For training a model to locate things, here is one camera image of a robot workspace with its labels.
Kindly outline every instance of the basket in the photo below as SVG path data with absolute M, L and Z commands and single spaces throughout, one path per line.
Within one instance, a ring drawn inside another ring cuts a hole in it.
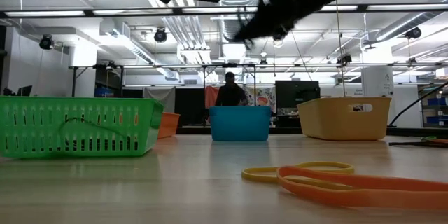
M 266 141 L 270 120 L 268 106 L 211 107 L 211 137 L 214 141 Z
M 297 107 L 303 134 L 309 137 L 378 140 L 386 136 L 390 103 L 389 97 L 343 97 L 314 99 Z
M 140 156 L 155 144 L 162 111 L 153 99 L 0 97 L 0 154 Z
M 177 132 L 177 124 L 181 115 L 175 113 L 163 113 L 162 122 L 160 123 L 158 139 L 164 137 L 172 137 Z

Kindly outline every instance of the orange cloth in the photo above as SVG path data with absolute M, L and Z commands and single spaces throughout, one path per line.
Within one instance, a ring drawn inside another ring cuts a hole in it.
M 287 176 L 301 176 L 351 186 L 332 190 L 289 181 Z M 390 178 L 355 174 L 336 174 L 299 167 L 277 170 L 283 188 L 308 200 L 339 207 L 381 207 L 407 209 L 448 209 L 448 183 L 410 178 Z
M 208 86 L 205 88 L 205 107 L 206 109 L 211 106 L 215 106 L 216 99 L 218 98 L 219 88 Z

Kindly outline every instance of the blue bin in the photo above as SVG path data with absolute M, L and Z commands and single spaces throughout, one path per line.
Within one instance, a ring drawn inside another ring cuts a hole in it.
M 214 141 L 266 141 L 270 120 L 268 106 L 211 107 L 211 137 Z

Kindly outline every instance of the table surface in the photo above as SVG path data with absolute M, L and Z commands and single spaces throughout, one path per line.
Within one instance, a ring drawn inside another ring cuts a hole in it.
M 409 141 L 387 137 L 385 141 Z M 345 209 L 243 181 L 247 167 L 347 162 L 356 173 L 448 182 L 445 149 L 334 142 L 161 139 L 138 158 L 0 160 L 0 223 L 448 223 L 443 211 Z

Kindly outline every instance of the orange basket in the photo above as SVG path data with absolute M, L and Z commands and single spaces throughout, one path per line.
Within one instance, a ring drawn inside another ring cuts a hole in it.
M 379 140 L 386 136 L 390 97 L 320 98 L 298 104 L 303 134 L 325 140 Z
M 172 137 L 176 134 L 177 124 L 181 115 L 175 113 L 163 113 L 157 139 Z

